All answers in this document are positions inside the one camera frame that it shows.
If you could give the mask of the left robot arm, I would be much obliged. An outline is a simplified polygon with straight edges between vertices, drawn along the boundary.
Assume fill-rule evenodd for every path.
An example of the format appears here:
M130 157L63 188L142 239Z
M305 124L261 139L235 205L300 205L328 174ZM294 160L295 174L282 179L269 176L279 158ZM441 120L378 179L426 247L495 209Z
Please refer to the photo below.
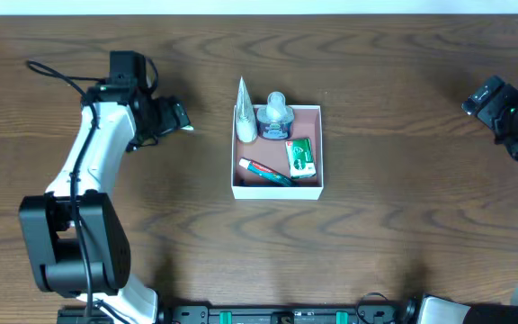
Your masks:
M64 166L42 195L19 208L22 237L34 281L45 293L84 303L58 312L59 323L161 323L155 290L130 271L130 243L112 205L123 156L190 130L175 97L154 97L159 75L151 58L115 50L110 71L93 78L66 76L29 60L28 69L65 81L81 100L81 125Z

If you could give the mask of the blue clear bottle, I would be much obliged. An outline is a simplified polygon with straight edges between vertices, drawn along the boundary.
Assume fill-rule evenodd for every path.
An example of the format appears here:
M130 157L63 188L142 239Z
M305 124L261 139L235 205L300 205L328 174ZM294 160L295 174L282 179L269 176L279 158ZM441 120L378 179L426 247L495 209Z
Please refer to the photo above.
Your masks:
M281 92L272 92L267 97L267 105L256 113L258 135L265 140L287 140L291 136L294 112L286 104Z

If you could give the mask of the Colgate toothpaste tube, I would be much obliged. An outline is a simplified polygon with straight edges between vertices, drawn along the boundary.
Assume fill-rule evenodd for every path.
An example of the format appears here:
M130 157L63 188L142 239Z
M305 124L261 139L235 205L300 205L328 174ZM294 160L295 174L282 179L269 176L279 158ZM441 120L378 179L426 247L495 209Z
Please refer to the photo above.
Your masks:
M291 180L289 177L267 167L256 161L249 160L246 158L240 158L238 164L247 171L252 172L253 174L260 176L272 183L283 187L295 187L298 184Z

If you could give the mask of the green white soap packet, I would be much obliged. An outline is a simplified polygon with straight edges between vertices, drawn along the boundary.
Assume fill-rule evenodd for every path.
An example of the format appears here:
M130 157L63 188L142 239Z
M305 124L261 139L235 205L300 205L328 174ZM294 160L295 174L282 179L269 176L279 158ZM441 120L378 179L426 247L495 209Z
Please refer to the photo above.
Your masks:
M292 179L312 177L317 174L309 138L285 142L286 154Z

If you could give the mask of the white cream tube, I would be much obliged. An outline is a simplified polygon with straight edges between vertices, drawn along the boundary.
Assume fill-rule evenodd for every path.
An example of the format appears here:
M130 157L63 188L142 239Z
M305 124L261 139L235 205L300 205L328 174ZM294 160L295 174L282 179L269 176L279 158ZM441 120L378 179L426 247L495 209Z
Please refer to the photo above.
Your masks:
M246 88L245 80L241 77L237 92L235 108L235 126L237 138L243 143L251 143L257 138L255 110Z

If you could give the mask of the blue disposable razor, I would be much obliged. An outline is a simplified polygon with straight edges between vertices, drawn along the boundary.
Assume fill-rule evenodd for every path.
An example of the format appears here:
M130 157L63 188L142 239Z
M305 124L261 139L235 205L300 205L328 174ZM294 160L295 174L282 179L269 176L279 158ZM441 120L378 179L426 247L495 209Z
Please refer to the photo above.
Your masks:
M279 184L274 182L268 182L268 183L259 183L259 182L247 182L245 180L240 180L238 183L238 186L242 187L280 187Z

